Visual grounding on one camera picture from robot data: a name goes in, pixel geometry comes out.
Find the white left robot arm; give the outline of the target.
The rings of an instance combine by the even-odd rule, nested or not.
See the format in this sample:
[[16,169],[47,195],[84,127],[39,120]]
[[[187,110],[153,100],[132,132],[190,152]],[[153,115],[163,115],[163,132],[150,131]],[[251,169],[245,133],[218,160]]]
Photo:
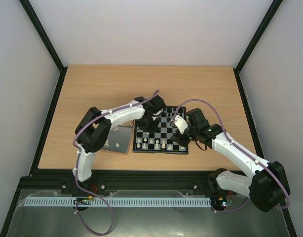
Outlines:
[[133,120],[144,132],[154,133],[165,106],[160,96],[153,95],[149,99],[137,97],[109,110],[90,108],[75,129],[73,145],[77,148],[77,160],[73,175],[76,180],[84,182],[91,177],[96,153],[103,148],[111,129]]

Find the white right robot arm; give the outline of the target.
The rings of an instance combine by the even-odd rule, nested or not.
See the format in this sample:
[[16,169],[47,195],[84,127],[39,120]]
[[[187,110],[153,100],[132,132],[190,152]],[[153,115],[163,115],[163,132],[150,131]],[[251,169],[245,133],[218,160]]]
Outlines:
[[177,129],[171,140],[180,146],[186,147],[190,141],[200,142],[228,158],[243,172],[239,175],[225,168],[215,170],[208,176],[212,192],[229,190],[241,194],[263,212],[289,201],[291,191],[283,165],[269,162],[237,143],[220,123],[210,124],[201,109],[188,111],[186,118],[175,113],[171,125]]

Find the black white chess board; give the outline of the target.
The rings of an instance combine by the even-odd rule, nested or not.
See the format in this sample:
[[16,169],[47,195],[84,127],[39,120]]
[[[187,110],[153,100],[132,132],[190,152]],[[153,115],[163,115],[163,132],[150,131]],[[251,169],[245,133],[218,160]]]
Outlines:
[[[177,106],[167,106],[162,115],[161,115],[161,121],[158,125],[157,130],[155,133],[148,133],[140,130],[139,128],[135,127],[134,130],[134,141],[133,141],[133,152],[134,153],[164,153],[164,154],[175,154],[175,155],[187,155],[189,153],[188,147],[185,147],[184,150],[180,150],[180,146],[171,140],[171,136],[176,133],[177,128],[172,127],[170,125],[171,123],[171,118],[175,113],[178,113],[179,116],[182,118],[186,119],[186,108],[185,107],[180,107],[178,108]],[[142,142],[141,148],[137,148],[137,139],[141,138]],[[147,138],[147,148],[143,149],[143,139]],[[150,144],[149,141],[150,139],[153,139],[153,144]],[[159,140],[159,149],[155,149],[155,139]],[[161,142],[162,140],[166,141],[166,149],[163,150],[161,148]],[[168,150],[168,146],[172,145],[172,150]]]

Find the dark cork-edged tray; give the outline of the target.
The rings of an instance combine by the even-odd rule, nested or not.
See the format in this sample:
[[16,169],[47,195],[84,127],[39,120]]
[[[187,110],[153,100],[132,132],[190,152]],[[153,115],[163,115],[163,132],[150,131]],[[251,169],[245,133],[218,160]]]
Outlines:
[[129,152],[134,127],[132,125],[124,124],[116,127],[118,130],[114,131],[113,128],[109,132],[106,143],[100,151],[126,155]]

